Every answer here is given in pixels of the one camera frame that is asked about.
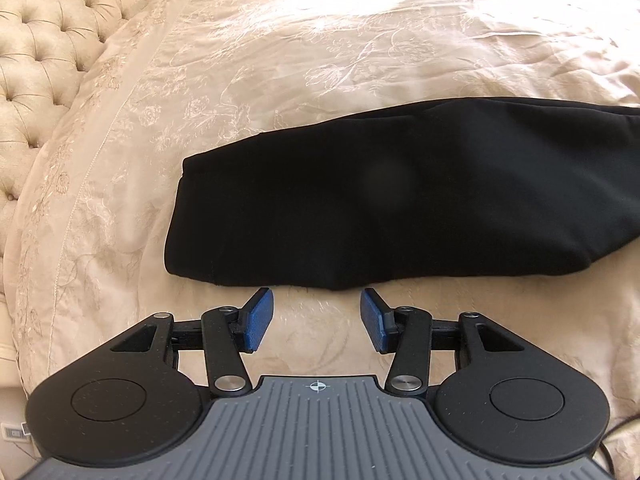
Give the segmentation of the black pants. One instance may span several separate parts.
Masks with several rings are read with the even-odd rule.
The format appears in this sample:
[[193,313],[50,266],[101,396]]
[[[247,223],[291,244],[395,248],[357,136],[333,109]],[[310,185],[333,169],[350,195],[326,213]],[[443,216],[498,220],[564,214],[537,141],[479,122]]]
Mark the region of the black pants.
[[638,110],[446,99],[188,157],[164,260],[217,285],[342,290],[570,274],[638,235]]

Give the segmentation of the cream embroidered bedspread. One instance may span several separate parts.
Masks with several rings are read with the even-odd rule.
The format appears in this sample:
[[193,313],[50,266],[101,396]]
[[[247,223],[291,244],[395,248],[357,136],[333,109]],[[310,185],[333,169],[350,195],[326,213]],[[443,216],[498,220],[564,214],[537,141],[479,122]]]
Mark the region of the cream embroidered bedspread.
[[[184,158],[263,131],[418,101],[639,107],[639,0],[155,0],[108,40],[16,200],[4,292],[24,398],[156,311],[251,292],[177,278],[164,246]],[[639,240],[560,278],[380,286],[435,318],[483,312],[639,414]],[[277,287],[252,379],[377,374],[356,290]]]

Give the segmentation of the beige tufted headboard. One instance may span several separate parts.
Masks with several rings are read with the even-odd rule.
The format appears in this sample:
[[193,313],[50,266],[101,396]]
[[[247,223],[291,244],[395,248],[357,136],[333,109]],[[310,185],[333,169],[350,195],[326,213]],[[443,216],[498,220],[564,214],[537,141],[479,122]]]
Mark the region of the beige tufted headboard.
[[116,30],[150,0],[1,0],[1,229]]

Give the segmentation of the white wall socket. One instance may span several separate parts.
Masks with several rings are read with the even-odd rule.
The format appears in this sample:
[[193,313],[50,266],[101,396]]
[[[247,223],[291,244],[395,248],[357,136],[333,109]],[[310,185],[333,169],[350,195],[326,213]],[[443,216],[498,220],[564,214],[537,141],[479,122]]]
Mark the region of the white wall socket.
[[1,437],[8,442],[28,442],[29,436],[24,433],[21,425],[1,424]]

